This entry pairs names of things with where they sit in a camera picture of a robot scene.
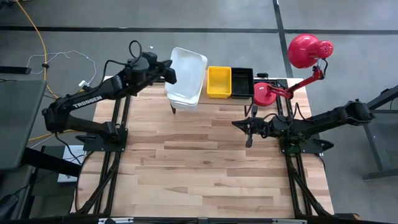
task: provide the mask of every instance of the red lamp base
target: red lamp base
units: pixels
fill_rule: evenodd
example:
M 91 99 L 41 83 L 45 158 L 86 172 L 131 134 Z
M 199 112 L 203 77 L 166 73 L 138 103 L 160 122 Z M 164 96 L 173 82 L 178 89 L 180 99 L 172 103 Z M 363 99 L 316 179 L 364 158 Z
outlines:
M 276 94 L 269 91 L 268 83 L 254 85 L 254 103 L 258 106 L 269 106 L 276 100 Z

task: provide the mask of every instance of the wire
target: wire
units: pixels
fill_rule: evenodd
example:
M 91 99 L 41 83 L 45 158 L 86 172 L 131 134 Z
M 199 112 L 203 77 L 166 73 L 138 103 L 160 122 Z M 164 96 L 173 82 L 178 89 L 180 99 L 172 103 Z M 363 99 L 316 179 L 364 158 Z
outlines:
M 46 138 L 46 139 L 44 139 L 44 140 L 42 140 L 42 141 L 40 141 L 40 142 L 38 142 L 37 144 L 35 144 L 34 146 L 32 146 L 32 147 L 30 147 L 30 148 L 34 148 L 34 147 L 36 147 L 36 146 L 38 146 L 39 144 L 42 144 L 43 142 L 45 142 L 45 141 L 47 141 L 47 140 L 49 140 L 50 138 L 52 138 L 52 137 L 54 137 L 54 135 L 51 135 L 50 137 L 48 137 L 48 138 Z
M 293 119 L 288 119 L 288 120 L 286 120 L 286 121 L 283 121 L 282 119 L 280 119 L 279 118 L 279 116 L 277 115 L 277 114 L 275 114 L 275 113 L 270 113 L 270 114 L 267 114 L 263 119 L 265 120 L 265 119 L 267 119 L 269 116 L 271 116 L 271 115 L 274 115 L 274 117 L 276 117 L 279 121 L 281 121 L 281 122 L 283 122 L 283 123 L 289 123 L 290 122 L 290 124 L 285 128 L 285 129 L 283 129 L 283 130 L 281 130 L 281 131 L 284 131 L 284 130 L 288 130 L 290 127 L 291 127 L 291 125 L 293 125 Z M 268 135 L 269 135 L 269 133 L 270 133 L 270 127 L 269 127 L 269 122 L 266 122 L 266 125 L 267 125 L 267 134 L 261 134 L 261 137 L 262 138 L 266 138 L 266 137 L 268 137 Z
M 77 176 L 76 187 L 75 187 L 75 212 L 78 211 L 78 206 L 77 206 L 78 201 L 77 201 L 77 198 L 78 198 L 78 189 L 79 189 L 78 187 L 79 187 L 80 174 L 81 174 L 81 172 L 82 172 L 82 170 L 83 170 L 83 166 L 85 165 L 85 162 L 86 162 L 87 159 L 92 155 L 92 153 L 94 153 L 94 152 L 89 152 L 89 153 L 87 154 L 87 156 L 85 157 L 85 159 L 83 160 L 83 162 L 81 163 L 79 175 Z
M 20 192 L 21 190 L 24 190 L 25 188 L 27 188 L 27 187 L 29 187 L 29 186 L 31 186 L 31 185 L 40 183 L 40 182 L 43 181 L 46 177 L 48 177 L 49 175 L 51 175 L 51 174 L 53 174 L 53 173 L 55 173 L 55 171 L 49 172 L 48 174 L 45 174 L 42 178 L 40 178 L 38 181 L 36 181 L 36 182 L 34 182 L 34 183 L 32 183 L 32 184 L 27 184 L 27 185 L 21 187 L 20 189 L 16 190 L 16 191 L 13 193 L 13 195 L 15 195 L 16 193 Z
M 42 138 L 45 138 L 45 137 L 48 137 L 48 136 L 51 136 L 51 135 L 53 135 L 53 134 L 52 134 L 52 133 L 43 134 L 42 136 L 39 136 L 39 137 L 30 138 L 28 141 L 35 141 L 35 140 L 42 139 Z
M 91 92 L 91 93 L 95 93 L 95 92 L 98 91 L 99 88 L 103 85 L 104 80 L 105 80 L 105 76 L 106 76 L 106 67 L 108 66 L 108 63 L 110 63 L 110 62 L 115 63 L 115 64 L 118 64 L 118 65 L 130 66 L 130 65 L 127 64 L 127 63 L 117 62 L 117 61 L 115 61 L 115 60 L 107 60 L 107 61 L 105 62 L 105 65 L 104 65 L 104 70 L 103 70 L 103 74 L 102 74 L 102 81 L 101 81 L 101 83 L 96 87 L 96 89 L 95 89 L 93 92 Z
M 18 81 L 18 80 L 5 80 L 3 78 L 0 78 L 0 82 L 9 82 L 9 81 Z
M 81 132 L 81 131 L 66 130 L 66 131 L 64 131 L 63 133 L 69 133 L 69 132 Z M 53 135 L 53 134 L 52 134 L 52 133 L 43 134 L 42 136 L 35 137 L 35 138 L 31 138 L 31 139 L 29 139 L 28 141 L 34 141 L 34 140 L 42 139 L 42 138 L 45 138 L 45 137 L 48 137 L 48 136 L 51 136 L 51 135 Z
M 131 45 L 132 45 L 133 43 L 137 43 L 137 44 L 138 44 L 138 47 L 139 47 L 139 55 L 138 55 L 138 57 L 136 57 L 136 56 L 131 52 Z M 130 42 L 130 44 L 129 44 L 129 52 L 130 52 L 131 56 L 132 56 L 133 58 L 135 58 L 135 60 L 134 60 L 133 62 L 131 62 L 131 63 L 137 63 L 138 60 L 141 58 L 141 54 L 142 54 L 142 46 L 141 46 L 141 44 L 140 44 L 138 41 L 136 41 L 136 40 L 132 40 L 132 41 Z
M 32 24 L 32 26 L 34 27 L 34 29 L 36 30 L 37 35 L 39 36 L 39 39 L 42 43 L 43 46 L 43 51 L 44 51 L 44 64 L 47 64 L 47 50 L 45 49 L 45 44 L 42 38 L 42 35 L 40 34 L 39 30 L 37 29 L 35 23 L 32 21 L 32 19 L 30 18 L 30 16 L 28 15 L 28 13 L 25 11 L 25 9 L 21 6 L 21 4 L 19 4 L 19 0 L 16 0 L 16 3 L 18 4 L 19 8 L 22 10 L 22 12 L 25 14 L 26 18 L 29 20 L 29 22 Z M 47 68 L 44 67 L 44 81 L 47 81 Z M 47 89 L 49 90 L 49 92 L 56 98 L 58 98 L 53 91 L 51 90 L 51 88 L 47 85 L 46 86 Z
M 50 54 L 51 54 L 51 55 L 53 55 L 53 54 L 55 55 L 55 56 L 52 57 L 50 60 L 48 60 L 47 63 L 49 63 L 51 60 L 53 60 L 56 56 L 58 56 L 58 55 L 60 55 L 60 54 L 63 54 L 67 59 L 70 59 L 70 57 L 69 57 L 67 54 L 73 53 L 73 52 L 76 53 L 76 54 L 79 54 L 79 55 L 81 55 L 81 56 L 83 56 L 83 57 L 85 57 L 87 60 L 89 60 L 89 61 L 91 61 L 91 62 L 93 63 L 93 66 L 94 66 L 94 75 L 91 77 L 91 79 L 90 79 L 89 82 L 88 82 L 88 84 L 90 84 L 90 83 L 93 81 L 93 79 L 94 79 L 94 77 L 96 76 L 96 74 L 97 74 L 97 68 L 96 68 L 95 61 L 92 60 L 92 59 L 90 59 L 87 55 L 78 52 L 77 50 L 70 50 L 70 51 L 68 51 L 68 52 L 47 53 L 47 55 L 50 55 Z M 30 60 L 32 59 L 32 57 L 43 57 L 43 56 L 44 56 L 44 55 L 31 55 L 31 56 L 29 57 L 28 61 L 27 61 L 26 67 L 29 67 Z M 40 72 L 36 72 L 36 73 L 35 73 L 35 72 L 31 72 L 31 73 L 38 75 L 38 74 L 42 73 L 43 71 L 44 71 L 44 68 L 43 68 Z
M 43 95 L 43 96 L 56 100 L 56 98 L 52 97 L 52 96 L 47 96 L 47 95 Z
M 325 69 L 323 69 L 323 76 L 325 77 L 326 76 L 326 69 L 328 68 L 328 62 L 326 61 L 325 58 L 323 58 L 322 60 L 324 60 L 326 62 Z
M 67 159 L 73 159 L 71 162 L 73 162 L 73 161 L 75 161 L 75 160 L 76 160 L 76 159 L 75 159 L 75 158 L 73 158 L 73 157 L 64 158 L 63 160 L 67 160 Z
M 44 92 L 46 92 L 46 93 L 50 93 L 49 91 L 47 91 L 47 90 L 44 90 Z M 60 96 L 59 94 L 57 94 L 57 93 L 53 93 L 53 94 L 55 94 L 55 95 L 58 95 L 58 97 Z
M 74 153 L 72 153 L 72 150 L 70 150 L 69 145 L 68 145 L 65 141 L 62 141 L 62 140 L 58 137 L 58 133 L 55 133 L 54 135 L 55 135 L 55 138 L 56 138 L 58 141 L 62 142 L 62 143 L 68 148 L 68 151 L 69 151 L 69 153 L 73 156 L 73 158 L 77 159 L 77 157 L 74 155 Z
M 295 109 L 294 109 L 293 118 L 296 117 L 296 112 L 297 112 L 297 110 L 298 110 L 298 113 L 300 114 L 301 118 L 303 118 L 304 121 L 313 122 L 313 121 L 311 121 L 311 120 L 309 120 L 309 119 L 307 119 L 307 118 L 304 118 L 303 114 L 301 113 L 299 103 L 297 103 L 297 102 L 296 102 L 296 104 L 295 104 Z

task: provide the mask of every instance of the white plastic bin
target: white plastic bin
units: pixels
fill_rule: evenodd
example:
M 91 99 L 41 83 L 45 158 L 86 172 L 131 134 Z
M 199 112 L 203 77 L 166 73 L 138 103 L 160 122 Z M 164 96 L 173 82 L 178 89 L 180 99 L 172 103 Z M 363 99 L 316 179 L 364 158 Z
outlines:
M 176 109 L 196 108 L 205 78 L 207 58 L 176 47 L 172 51 L 171 59 L 177 82 L 174 85 L 165 84 L 170 104 Z

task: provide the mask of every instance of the red desk lamp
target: red desk lamp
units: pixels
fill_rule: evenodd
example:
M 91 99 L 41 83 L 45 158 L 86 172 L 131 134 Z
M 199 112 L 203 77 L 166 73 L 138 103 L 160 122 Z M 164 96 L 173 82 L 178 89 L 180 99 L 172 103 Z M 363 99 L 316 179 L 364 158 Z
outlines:
M 312 65 L 311 77 L 299 82 L 287 90 L 277 88 L 268 83 L 257 83 L 254 85 L 254 103 L 259 106 L 269 106 L 276 100 L 276 96 L 293 98 L 293 92 L 303 86 L 325 78 L 320 63 L 321 59 L 329 57 L 333 53 L 333 44 L 328 40 L 318 40 L 311 34 L 300 34 L 296 36 L 289 45 L 287 56 L 291 64 L 296 68 L 308 68 Z

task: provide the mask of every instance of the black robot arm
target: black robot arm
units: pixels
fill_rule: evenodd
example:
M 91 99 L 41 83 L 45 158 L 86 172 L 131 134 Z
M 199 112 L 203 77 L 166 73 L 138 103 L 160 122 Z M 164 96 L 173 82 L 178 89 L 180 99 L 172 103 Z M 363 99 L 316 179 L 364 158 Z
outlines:
M 124 64 L 124 69 L 115 76 L 103 81 L 97 87 L 86 88 L 83 92 L 66 95 L 54 101 L 42 111 L 45 126 L 51 133 L 62 133 L 67 129 L 100 135 L 105 141 L 118 142 L 119 134 L 116 124 L 112 122 L 96 123 L 76 118 L 70 112 L 78 108 L 109 99 L 116 100 L 127 95 L 137 94 L 153 84 L 160 77 L 166 82 L 177 82 L 174 69 L 170 68 L 171 60 L 157 61 L 151 52 L 143 52 L 141 56 Z
M 354 126 L 371 122 L 374 115 L 366 103 L 359 100 L 349 101 L 344 106 L 339 106 L 326 113 L 318 114 L 307 119 L 293 119 L 282 115 L 274 116 L 269 122 L 264 118 L 256 117 L 257 108 L 254 107 L 252 117 L 242 121 L 233 121 L 232 124 L 248 135 L 246 147 L 251 147 L 252 135 L 259 134 L 263 138 L 283 137 L 288 143 L 300 144 L 312 135 L 320 132 L 350 124 Z

